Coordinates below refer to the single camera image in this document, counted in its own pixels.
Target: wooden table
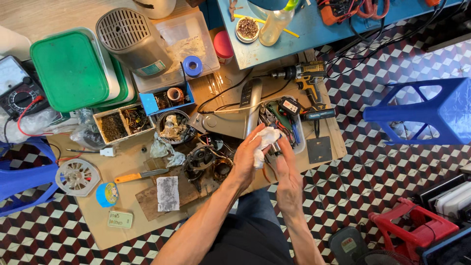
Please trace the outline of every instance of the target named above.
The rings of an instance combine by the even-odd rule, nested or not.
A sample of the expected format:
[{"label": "wooden table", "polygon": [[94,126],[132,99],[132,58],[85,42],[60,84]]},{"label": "wooden table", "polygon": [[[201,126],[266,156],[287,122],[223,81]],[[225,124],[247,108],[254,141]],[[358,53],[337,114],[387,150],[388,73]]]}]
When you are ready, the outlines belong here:
[{"label": "wooden table", "polygon": [[[92,30],[95,29],[96,21],[107,11],[116,7],[134,8],[134,4],[130,0],[63,0],[63,1],[46,1],[46,0],[4,0],[0,2],[0,25],[14,30],[31,41],[40,40],[44,35],[60,32],[66,29],[84,26]],[[184,0],[177,0],[175,11],[170,17],[180,16],[189,12],[195,12],[198,9],[191,9]],[[314,51],[308,51],[308,57],[312,56]],[[269,64],[258,66],[252,75],[262,74],[268,70],[282,65],[292,65],[297,62],[295,56],[286,57],[275,60]],[[236,62],[233,61],[228,66],[222,67],[216,73],[218,78],[222,79],[223,89],[229,87],[233,83],[239,82],[246,74],[246,71],[239,71]],[[193,88],[196,102],[203,102],[209,97],[208,78],[213,75],[204,76],[190,81]],[[277,80],[264,80],[264,94],[270,93],[281,87],[284,82]],[[236,102],[240,98],[242,87],[233,89],[230,93],[218,97],[216,100],[205,107],[207,110],[215,109],[217,106]],[[321,92],[326,102],[329,102],[327,91],[321,86]],[[304,105],[308,104],[307,98],[301,91],[297,90],[294,85],[288,85],[281,94],[291,94],[299,98]],[[194,109],[187,109],[188,112],[194,112]],[[304,132],[311,130],[309,125],[303,124]],[[343,157],[347,152],[339,127],[334,118],[321,121],[321,136],[331,136],[331,144],[333,150],[333,159]],[[49,136],[50,143],[56,144],[63,152],[63,157],[72,157],[77,153],[65,151],[66,148],[79,149],[80,146],[71,141],[65,135]],[[131,138],[120,143],[121,154],[116,157],[103,157],[96,154],[83,154],[85,159],[94,164],[99,170],[102,182],[113,181],[115,177],[130,173],[146,171],[144,162],[149,159],[149,152],[142,153],[142,147],[150,146],[153,142],[152,132]],[[307,162],[307,151],[297,156],[298,167],[301,171],[308,170],[318,165],[309,165]],[[271,182],[274,182],[273,176],[270,176]],[[257,179],[249,187],[248,191],[259,189],[267,186],[268,183],[258,174]],[[108,211],[110,208],[102,208],[95,199],[95,192],[92,191],[87,197],[77,197],[77,202],[85,221],[92,233],[97,247],[106,249],[124,241],[133,239],[137,236],[153,231],[157,228],[174,223],[188,215],[193,214],[197,207],[205,200],[197,199],[185,206],[180,211],[170,212],[157,219],[148,221],[141,206],[136,200],[135,195],[143,190],[154,187],[154,183],[150,178],[126,182],[118,185],[120,199],[113,207],[113,210],[131,212],[134,214],[134,223],[131,229],[117,229],[106,225]]]}]

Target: jeans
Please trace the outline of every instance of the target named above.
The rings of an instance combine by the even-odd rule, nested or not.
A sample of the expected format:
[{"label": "jeans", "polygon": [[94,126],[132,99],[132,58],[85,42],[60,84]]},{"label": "jeans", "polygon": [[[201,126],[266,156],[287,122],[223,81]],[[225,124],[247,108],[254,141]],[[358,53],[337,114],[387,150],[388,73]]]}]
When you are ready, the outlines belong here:
[{"label": "jeans", "polygon": [[265,189],[255,190],[240,197],[235,214],[242,217],[265,219],[276,224],[278,227],[280,226],[268,196],[268,191]]}]

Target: metal grille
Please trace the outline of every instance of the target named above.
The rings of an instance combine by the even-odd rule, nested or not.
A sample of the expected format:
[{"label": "metal grille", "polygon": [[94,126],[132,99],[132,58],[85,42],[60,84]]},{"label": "metal grille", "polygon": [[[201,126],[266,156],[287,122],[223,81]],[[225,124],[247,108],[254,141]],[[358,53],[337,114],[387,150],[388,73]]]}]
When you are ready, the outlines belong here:
[{"label": "metal grille", "polygon": [[108,48],[123,50],[141,42],[150,32],[142,15],[128,8],[120,8],[98,21],[97,34]]}]

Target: hand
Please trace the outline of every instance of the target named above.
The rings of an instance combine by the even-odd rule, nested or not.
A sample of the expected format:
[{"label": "hand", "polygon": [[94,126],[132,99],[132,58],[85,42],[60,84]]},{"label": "hand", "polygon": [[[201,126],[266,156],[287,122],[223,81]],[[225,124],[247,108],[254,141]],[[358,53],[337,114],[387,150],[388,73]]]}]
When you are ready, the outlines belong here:
[{"label": "hand", "polygon": [[[232,168],[227,178],[235,180],[240,184],[242,191],[247,189],[255,178],[255,168],[253,167],[255,158],[253,157],[253,152],[260,145],[262,138],[260,136],[255,139],[253,138],[264,128],[264,124],[257,126],[240,144],[239,148],[237,148],[237,152],[235,152],[234,168]],[[268,152],[268,149],[269,147],[263,150],[264,154]]]},{"label": "hand", "polygon": [[302,211],[302,177],[296,168],[296,158],[290,143],[285,138],[278,140],[283,152],[276,160],[279,184],[276,189],[276,200],[283,218],[304,216]]}]

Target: red and white tile floor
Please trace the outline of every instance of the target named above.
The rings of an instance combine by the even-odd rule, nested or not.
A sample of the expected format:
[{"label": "red and white tile floor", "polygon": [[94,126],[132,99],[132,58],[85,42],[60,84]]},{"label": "red and white tile floor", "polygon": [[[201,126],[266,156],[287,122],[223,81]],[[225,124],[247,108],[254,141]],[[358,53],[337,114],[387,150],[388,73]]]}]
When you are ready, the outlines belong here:
[{"label": "red and white tile floor", "polygon": [[[411,19],[408,24],[420,23]],[[381,213],[394,207],[399,197],[411,197],[418,190],[454,175],[471,158],[469,145],[394,145],[387,146],[389,137],[377,124],[362,119],[365,107],[375,106],[387,94],[389,82],[411,82],[437,78],[467,77],[471,68],[471,41],[465,41],[432,53],[421,47],[430,42],[441,25],[429,26],[414,38],[396,43],[367,59],[356,69],[336,78],[325,79],[332,107],[342,132],[348,154],[306,172],[304,175],[303,209],[306,221],[327,263],[336,264],[328,248],[328,238],[347,225],[361,230],[369,247],[382,245],[381,232],[367,219],[370,212]],[[396,27],[384,36],[392,38],[404,33]],[[321,53],[323,60],[333,53]],[[357,61],[342,59],[333,66],[334,73],[355,67]],[[438,90],[423,91],[428,97]],[[413,90],[404,89],[390,104],[420,102]],[[391,127],[403,138],[410,139],[420,124],[400,121]],[[433,127],[419,139],[437,136]],[[2,159],[12,160],[15,168],[47,161],[39,153],[29,155],[28,146],[17,146]],[[277,214],[276,185],[268,188]],[[21,197],[37,196],[41,187],[23,192]],[[106,250],[94,244],[86,220],[74,198],[61,193],[48,204],[0,218],[0,257],[6,264],[149,264],[159,249],[178,229],[168,225]],[[282,226],[290,242],[286,227]]]}]

